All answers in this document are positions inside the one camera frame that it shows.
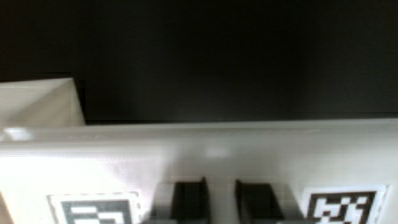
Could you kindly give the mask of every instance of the white surface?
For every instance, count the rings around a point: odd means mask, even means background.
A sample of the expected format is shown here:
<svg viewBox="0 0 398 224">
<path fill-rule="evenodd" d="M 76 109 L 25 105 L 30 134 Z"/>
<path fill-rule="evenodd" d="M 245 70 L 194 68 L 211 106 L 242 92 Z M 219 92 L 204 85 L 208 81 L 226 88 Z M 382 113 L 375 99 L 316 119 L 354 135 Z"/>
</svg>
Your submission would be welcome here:
<svg viewBox="0 0 398 224">
<path fill-rule="evenodd" d="M 398 220 L 398 121 L 311 121 L 25 129 L 0 144 L 0 189 L 16 224 L 53 224 L 46 196 L 208 179 L 215 224 L 238 224 L 235 180 L 272 183 L 288 218 L 307 187 L 389 185 L 380 224 Z"/>
<path fill-rule="evenodd" d="M 82 126 L 71 79 L 0 83 L 0 127 Z"/>
</svg>

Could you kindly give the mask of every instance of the black and white square marker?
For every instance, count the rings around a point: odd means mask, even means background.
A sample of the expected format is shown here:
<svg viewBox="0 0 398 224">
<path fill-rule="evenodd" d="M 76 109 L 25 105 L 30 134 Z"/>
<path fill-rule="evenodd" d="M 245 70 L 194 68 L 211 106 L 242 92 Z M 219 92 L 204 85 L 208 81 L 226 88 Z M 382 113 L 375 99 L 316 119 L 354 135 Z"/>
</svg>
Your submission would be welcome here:
<svg viewBox="0 0 398 224">
<path fill-rule="evenodd" d="M 306 218 L 316 224 L 377 224 L 386 190 L 386 186 L 306 189 Z"/>
<path fill-rule="evenodd" d="M 139 193 L 53 195 L 50 202 L 59 224 L 135 224 Z"/>
</svg>

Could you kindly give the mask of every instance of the black background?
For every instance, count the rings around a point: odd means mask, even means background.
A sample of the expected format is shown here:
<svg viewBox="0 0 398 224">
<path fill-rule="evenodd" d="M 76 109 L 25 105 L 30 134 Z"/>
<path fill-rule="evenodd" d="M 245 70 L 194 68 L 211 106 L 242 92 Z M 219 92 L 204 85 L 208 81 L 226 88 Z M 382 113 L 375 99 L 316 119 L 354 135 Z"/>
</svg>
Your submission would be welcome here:
<svg viewBox="0 0 398 224">
<path fill-rule="evenodd" d="M 0 80 L 75 77 L 89 124 L 398 115 L 393 0 L 2 0 Z"/>
</svg>

